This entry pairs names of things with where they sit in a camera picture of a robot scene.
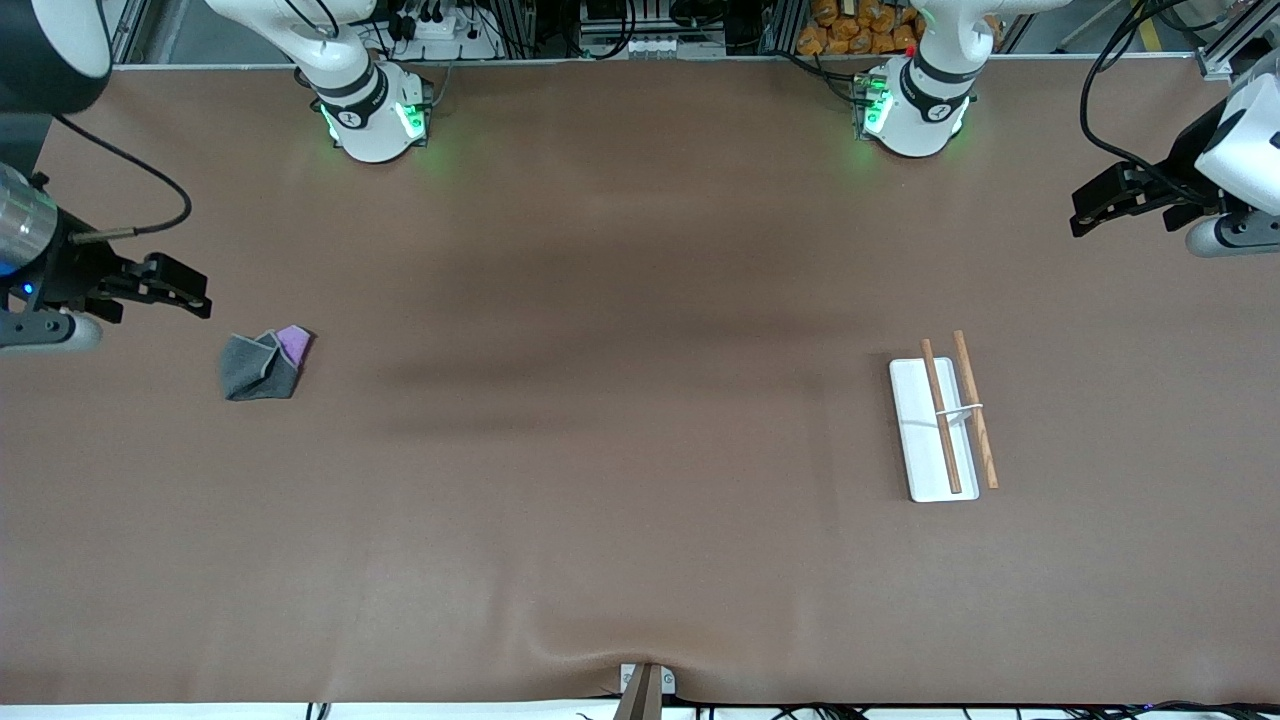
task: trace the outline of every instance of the white tray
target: white tray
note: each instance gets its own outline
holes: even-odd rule
[[[960,389],[956,387],[955,368],[950,357],[934,357],[938,384],[942,387],[945,407],[960,407]],[[902,437],[902,459],[906,462],[906,483],[915,502],[952,502],[978,500],[978,470],[973,464],[973,448],[965,432],[964,419],[969,413],[947,415],[951,445],[955,447],[956,469],[960,471],[960,492],[951,492],[947,466],[942,457],[942,438],[938,437],[938,416],[933,411],[933,393],[924,360],[904,359],[888,364],[890,382],[893,384],[893,406],[897,409],[897,429]]]

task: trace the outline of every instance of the chopstick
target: chopstick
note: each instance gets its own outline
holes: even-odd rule
[[[982,415],[978,383],[973,379],[973,365],[969,364],[969,346],[964,342],[963,331],[951,334],[956,342],[956,359],[960,360],[960,382],[964,384],[965,405],[978,405],[973,409],[973,428],[978,434],[978,452],[982,454],[982,474],[987,478],[987,487],[996,489],[1000,487],[1000,482],[996,480],[996,459],[991,455],[991,441],[987,439],[987,419]]]
[[[938,420],[938,438],[942,439],[942,457],[947,462],[947,482],[951,483],[951,493],[959,495],[960,469],[956,468],[956,448],[951,445],[951,423],[946,415],[946,404],[942,401],[942,386],[938,383],[938,369],[933,366],[933,343],[929,338],[920,341],[920,351],[924,354],[924,372],[929,377],[929,392],[933,395],[933,411]]]

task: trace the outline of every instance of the metal frame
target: metal frame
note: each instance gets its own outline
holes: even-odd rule
[[[1119,8],[1121,5],[1124,5],[1125,8],[1128,8],[1129,6],[1129,1],[1128,0],[1111,0],[1110,3],[1107,3],[1101,10],[1098,10],[1097,13],[1093,13],[1093,15],[1089,19],[1084,20],[1083,23],[1080,23],[1080,26],[1078,28],[1075,28],[1071,32],[1066,33],[1066,37],[1064,37],[1062,40],[1060,40],[1057,42],[1057,46],[1053,47],[1053,51],[1055,53],[1066,53],[1068,47],[1070,47],[1071,45],[1074,45],[1076,40],[1079,40],[1080,37],[1083,37],[1084,33],[1087,33],[1091,29],[1093,29],[1094,26],[1097,26],[1098,23],[1101,23],[1102,20],[1105,20],[1107,18],[1107,15],[1111,14],[1112,10],[1115,10],[1116,8]]]
[[[636,18],[635,18],[635,33],[637,37],[649,33],[664,33],[664,35],[681,35],[681,33],[700,33],[707,35],[712,31],[718,31],[723,27],[723,20],[716,20],[701,27],[685,27],[676,24],[671,19],[671,5],[673,0],[637,0],[635,3]],[[588,17],[586,4],[579,4],[579,27],[581,27],[581,33],[584,37],[593,35],[605,35],[617,36],[618,23],[630,22],[631,12],[630,9],[623,12],[626,19],[622,18],[609,18],[609,19],[593,19]]]
[[[1267,22],[1277,14],[1280,14],[1280,0],[1257,0],[1231,19],[1222,33],[1213,42],[1199,49],[1196,55],[1204,79],[1230,79],[1231,59],[1251,40],[1261,37]]]
[[[863,63],[867,67],[873,65],[877,60],[883,60],[891,55],[850,55],[846,58],[833,58],[836,63]],[[1142,58],[1144,60],[1185,60],[1188,58],[1194,58],[1196,54],[1187,53],[1144,53]],[[1053,54],[1053,53],[1019,53],[1015,55],[992,55],[992,63],[1023,63],[1028,60],[1043,61],[1050,60],[1053,63],[1092,63],[1093,55],[1082,54]],[[530,58],[527,60],[512,59],[512,60],[457,60],[454,65],[457,67],[485,67],[485,68],[525,68],[536,65],[558,65],[561,63],[594,63],[595,60],[584,60],[580,58]],[[786,63],[786,60],[780,58],[772,58],[768,55],[726,55],[722,58],[707,59],[695,58],[691,61],[707,63]],[[448,60],[408,60],[402,64],[422,68],[445,68],[449,65]],[[156,64],[156,65],[119,65],[114,68],[114,72],[191,72],[191,70],[268,70],[268,72],[284,72],[292,70],[296,65],[289,63],[209,63],[209,64],[189,64],[189,63],[175,63],[175,64]]]
[[[503,45],[508,58],[529,58],[529,47],[534,46],[536,10],[532,4],[522,0],[489,0],[489,8],[502,28]]]
[[[1000,55],[1009,55],[1018,47],[1018,44],[1023,41],[1023,36],[1030,29],[1032,22],[1036,20],[1036,14],[1018,15],[1014,22],[1009,23],[1009,29],[1005,31],[1005,42],[1000,46],[996,53]]]
[[[151,0],[127,0],[124,4],[124,12],[120,13],[120,22],[116,23],[115,31],[111,33],[113,63],[127,61],[129,53],[133,50],[133,42],[138,37],[138,24],[146,14],[150,3]]]
[[[795,53],[796,38],[809,19],[808,0],[778,0],[760,33],[760,50]]]

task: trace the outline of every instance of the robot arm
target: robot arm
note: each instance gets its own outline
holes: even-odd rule
[[[928,28],[915,55],[870,72],[884,81],[876,119],[864,132],[908,158],[942,150],[960,131],[969,90],[991,58],[992,13],[1041,13],[1070,0],[911,0]]]
[[[1165,229],[1192,224],[1201,258],[1280,251],[1280,50],[1236,78],[1230,95],[1188,126],[1156,163],[1167,183],[1125,160],[1071,195],[1071,233],[1164,208]]]
[[[95,0],[0,3],[0,111],[83,110],[110,72]],[[0,354],[92,348],[102,336],[97,319],[120,322],[120,300],[209,316],[204,275],[159,252],[141,263],[116,255],[105,240],[138,229],[96,232],[60,209],[45,181],[0,164]],[[22,310],[10,310],[10,300]]]
[[[349,27],[372,14],[376,0],[206,1],[297,63],[320,97],[329,135],[356,160],[385,163],[426,141],[431,99],[422,78],[375,63]]]

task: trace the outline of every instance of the table surface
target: table surface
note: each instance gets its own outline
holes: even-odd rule
[[[358,165],[287,72],[122,72],[172,173],[122,241],[210,277],[0,373],[0,698],[1280,700],[1280,256],[1068,231],[1085,63],[992,63],[932,159],[782,63],[465,68]],[[1125,60],[1160,158],[1225,90]],[[97,227],[166,188],[68,132]],[[319,333],[233,404],[230,333]],[[966,332],[1002,488],[908,500],[887,363]]]

